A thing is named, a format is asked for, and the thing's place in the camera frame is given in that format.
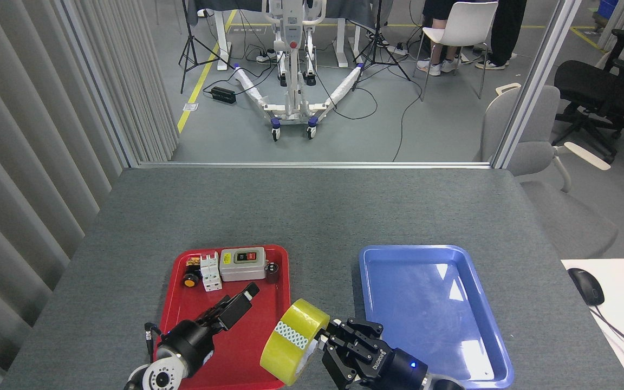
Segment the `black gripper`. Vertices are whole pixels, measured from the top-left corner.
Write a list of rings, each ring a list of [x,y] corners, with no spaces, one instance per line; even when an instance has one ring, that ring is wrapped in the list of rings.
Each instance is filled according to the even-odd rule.
[[[359,385],[371,389],[423,389],[428,366],[401,349],[379,350],[384,327],[377,322],[334,319],[326,327],[329,337],[322,363],[338,389]],[[367,363],[367,348],[377,353]]]
[[[192,377],[215,352],[213,336],[230,330],[252,308],[252,299],[260,289],[250,282],[233,298],[226,295],[199,316],[199,321],[183,320],[163,338],[163,357],[178,357],[186,377]]]

